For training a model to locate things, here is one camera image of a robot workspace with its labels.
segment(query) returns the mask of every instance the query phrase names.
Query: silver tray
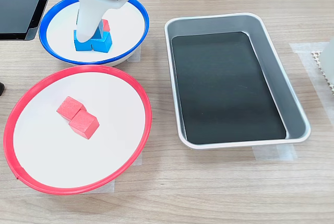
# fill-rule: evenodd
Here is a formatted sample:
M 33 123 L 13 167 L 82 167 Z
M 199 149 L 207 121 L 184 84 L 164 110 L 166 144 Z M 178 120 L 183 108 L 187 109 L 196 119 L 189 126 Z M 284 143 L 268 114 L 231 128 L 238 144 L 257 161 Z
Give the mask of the silver tray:
M 243 32 L 250 40 L 260 64 L 267 86 L 285 127 L 285 139 L 248 140 L 211 144 L 193 144 L 187 140 L 180 95 L 177 86 L 172 39 L 178 36 L 195 36 L 216 33 Z M 206 17 L 176 18 L 165 25 L 165 36 L 173 90 L 178 135 L 181 141 L 193 149 L 242 147 L 268 144 L 299 143 L 311 133 L 305 112 L 290 84 L 278 58 L 263 21 L 254 14 L 229 14 Z

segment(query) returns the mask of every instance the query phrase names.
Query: table surface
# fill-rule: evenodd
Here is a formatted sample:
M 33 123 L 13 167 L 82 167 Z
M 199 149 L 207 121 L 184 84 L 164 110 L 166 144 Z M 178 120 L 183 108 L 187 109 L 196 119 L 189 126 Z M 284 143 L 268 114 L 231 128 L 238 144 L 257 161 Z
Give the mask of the table surface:
M 50 0 L 50 9 L 60 0 Z M 333 127 L 289 43 L 334 35 L 334 0 L 139 0 L 151 20 L 139 63 L 117 68 L 145 88 L 153 125 L 142 165 L 115 181 L 115 192 L 53 196 L 16 180 L 0 147 L 0 223 L 333 223 Z M 164 24 L 176 17 L 259 15 L 312 125 L 294 161 L 259 161 L 252 148 L 196 151 L 177 136 Z M 0 43 L 0 136 L 19 98 L 35 83 L 70 67 L 51 57 L 38 36 Z

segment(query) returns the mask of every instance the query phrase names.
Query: blue-rimmed bowl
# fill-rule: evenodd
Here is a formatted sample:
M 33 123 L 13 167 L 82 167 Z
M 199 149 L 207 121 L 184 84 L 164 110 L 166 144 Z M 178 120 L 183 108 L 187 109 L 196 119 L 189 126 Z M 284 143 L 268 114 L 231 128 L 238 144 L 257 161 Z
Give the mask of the blue-rimmed bowl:
M 47 40 L 47 29 L 50 25 L 50 22 L 52 21 L 52 19 L 65 7 L 70 6 L 74 3 L 79 2 L 79 0 L 62 0 L 60 1 L 58 4 L 56 4 L 55 6 L 53 6 L 44 16 L 41 25 L 40 25 L 40 30 L 39 30 L 39 36 L 40 36 L 40 41 L 43 45 L 43 47 L 54 57 L 58 58 L 59 60 L 62 60 L 64 62 L 68 62 L 71 64 L 75 64 L 75 65 L 91 65 L 91 64 L 107 64 L 110 66 L 115 66 L 117 64 L 120 64 L 121 62 L 125 61 L 126 59 L 128 59 L 130 56 L 132 56 L 135 51 L 140 47 L 140 45 L 142 44 L 142 42 L 144 41 L 148 30 L 149 30 L 149 16 L 147 11 L 145 10 L 145 8 L 143 7 L 143 5 L 137 1 L 137 0 L 129 0 L 128 2 L 130 4 L 132 4 L 133 6 L 135 6 L 139 12 L 142 14 L 144 22 L 145 22 L 145 28 L 144 28 L 144 32 L 142 34 L 142 37 L 140 38 L 140 40 L 137 42 L 137 44 L 135 44 L 132 48 L 130 48 L 129 50 L 127 50 L 126 52 L 118 55 L 118 56 L 113 56 L 112 58 L 106 58 L 105 60 L 99 60 L 99 61 L 91 61 L 91 62 L 84 62 L 84 61 L 76 61 L 76 60 L 70 60 L 68 58 L 65 58 L 63 56 L 61 56 L 60 54 L 56 53 L 56 51 L 54 51 L 54 49 L 51 48 L 51 46 L 49 45 L 49 42 Z

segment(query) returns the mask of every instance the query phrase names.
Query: wooden block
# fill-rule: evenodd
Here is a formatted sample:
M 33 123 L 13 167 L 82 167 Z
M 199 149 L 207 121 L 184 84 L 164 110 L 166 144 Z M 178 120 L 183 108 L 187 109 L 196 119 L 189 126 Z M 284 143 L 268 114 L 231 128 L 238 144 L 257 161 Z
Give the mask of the wooden block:
M 91 51 L 92 50 L 90 40 L 83 42 L 83 43 L 78 41 L 77 30 L 74 30 L 74 45 L 77 51 Z
M 103 32 L 103 38 L 102 39 L 91 39 L 90 43 L 92 44 L 92 47 L 94 51 L 107 53 L 109 52 L 112 40 L 109 32 Z
M 103 32 L 110 32 L 109 22 L 106 19 L 102 19 L 103 21 Z
M 68 121 L 71 121 L 80 110 L 86 111 L 86 108 L 82 103 L 68 96 L 57 109 L 57 112 Z
M 86 139 L 92 137 L 99 125 L 98 119 L 85 110 L 80 110 L 69 122 L 73 131 Z
M 92 39 L 102 39 L 102 37 L 103 37 L 103 21 L 101 20 Z

